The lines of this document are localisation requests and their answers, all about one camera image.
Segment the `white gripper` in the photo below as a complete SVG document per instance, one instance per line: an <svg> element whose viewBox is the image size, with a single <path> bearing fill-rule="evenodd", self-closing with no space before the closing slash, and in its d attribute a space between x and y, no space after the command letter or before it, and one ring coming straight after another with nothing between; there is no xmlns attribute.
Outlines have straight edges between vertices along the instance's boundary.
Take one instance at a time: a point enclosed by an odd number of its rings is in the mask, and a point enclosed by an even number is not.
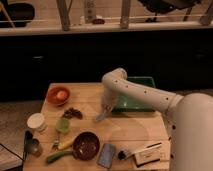
<svg viewBox="0 0 213 171"><path fill-rule="evenodd" d="M104 111L111 112L117 103L117 99L118 94L116 92L111 91L109 89L105 89L101 97L102 109Z"/></svg>

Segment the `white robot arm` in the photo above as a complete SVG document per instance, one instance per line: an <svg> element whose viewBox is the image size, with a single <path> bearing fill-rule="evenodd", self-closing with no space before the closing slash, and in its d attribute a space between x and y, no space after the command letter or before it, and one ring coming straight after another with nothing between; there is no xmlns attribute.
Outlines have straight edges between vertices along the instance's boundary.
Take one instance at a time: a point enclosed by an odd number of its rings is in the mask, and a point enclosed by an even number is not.
<svg viewBox="0 0 213 171"><path fill-rule="evenodd" d="M102 105L111 110L116 96L132 97L172 117L169 171L213 171L213 97L203 93L182 96L127 81L117 68L102 77Z"/></svg>

